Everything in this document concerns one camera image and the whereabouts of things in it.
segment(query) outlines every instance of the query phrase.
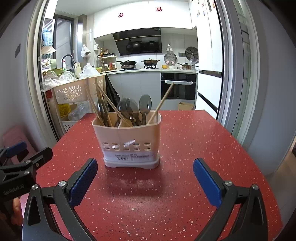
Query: floor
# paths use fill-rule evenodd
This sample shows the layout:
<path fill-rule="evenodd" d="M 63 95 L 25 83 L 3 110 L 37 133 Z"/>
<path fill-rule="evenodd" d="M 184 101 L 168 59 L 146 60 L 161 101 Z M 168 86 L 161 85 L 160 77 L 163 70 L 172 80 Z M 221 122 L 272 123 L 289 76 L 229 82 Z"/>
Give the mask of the floor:
<path fill-rule="evenodd" d="M 283 225 L 296 208 L 296 157 L 290 152 L 278 170 L 266 176 L 279 205 Z"/>

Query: pink stool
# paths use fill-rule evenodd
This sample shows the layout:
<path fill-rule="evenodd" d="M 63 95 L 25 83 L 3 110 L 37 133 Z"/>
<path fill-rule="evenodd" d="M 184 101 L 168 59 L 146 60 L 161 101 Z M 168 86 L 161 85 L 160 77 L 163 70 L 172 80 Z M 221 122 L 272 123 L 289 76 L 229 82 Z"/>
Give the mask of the pink stool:
<path fill-rule="evenodd" d="M 4 147 L 6 148 L 13 146 L 14 144 L 17 144 L 20 141 L 24 141 L 27 143 L 27 149 L 25 151 L 11 158 L 11 161 L 13 162 L 13 164 L 18 164 L 20 163 L 20 161 L 29 160 L 30 157 L 32 157 L 36 153 L 36 151 L 32 147 L 26 135 L 23 133 L 20 126 L 14 126 L 11 129 L 9 129 L 7 132 L 5 132 L 2 137 L 2 140 L 3 140 Z"/>

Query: cardboard box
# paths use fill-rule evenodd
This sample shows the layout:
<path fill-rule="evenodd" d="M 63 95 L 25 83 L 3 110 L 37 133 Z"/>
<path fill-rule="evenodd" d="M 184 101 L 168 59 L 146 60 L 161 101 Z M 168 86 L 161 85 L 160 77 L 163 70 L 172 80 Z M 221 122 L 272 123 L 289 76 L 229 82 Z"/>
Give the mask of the cardboard box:
<path fill-rule="evenodd" d="M 194 104 L 187 102 L 180 102 L 178 104 L 178 110 L 193 110 Z"/>

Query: white countertop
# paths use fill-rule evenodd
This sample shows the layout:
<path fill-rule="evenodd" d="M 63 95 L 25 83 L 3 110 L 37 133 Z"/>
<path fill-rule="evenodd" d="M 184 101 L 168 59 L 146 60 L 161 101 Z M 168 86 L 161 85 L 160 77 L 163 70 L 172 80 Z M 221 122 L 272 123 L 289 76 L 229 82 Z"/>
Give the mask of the white countertop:
<path fill-rule="evenodd" d="M 198 70 L 183 70 L 183 69 L 132 69 L 132 70 L 123 70 L 123 71 L 113 71 L 107 72 L 104 74 L 124 74 L 124 73 L 134 73 L 134 72 L 170 72 L 170 73 L 186 73 L 186 74 L 196 74 Z"/>

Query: red countertop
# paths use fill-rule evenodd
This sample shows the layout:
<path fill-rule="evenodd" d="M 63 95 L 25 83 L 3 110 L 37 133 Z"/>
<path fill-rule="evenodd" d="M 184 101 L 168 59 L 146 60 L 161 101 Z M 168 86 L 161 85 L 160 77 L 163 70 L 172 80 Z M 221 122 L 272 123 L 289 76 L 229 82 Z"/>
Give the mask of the red countertop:
<path fill-rule="evenodd" d="M 38 170 L 41 187 L 56 185 L 79 170 L 88 158 L 98 161 L 98 173 L 78 215 L 98 240 L 193 241 L 215 211 L 192 170 L 202 157 L 224 180 L 261 189 L 269 240 L 282 228 L 274 195 L 263 174 L 239 143 L 205 111 L 160 111 L 160 165 L 152 170 L 108 168 L 91 121 L 85 115 L 54 146 L 53 159 Z M 53 208 L 65 237 L 70 235 Z M 238 206 L 221 234 L 228 235 Z"/>

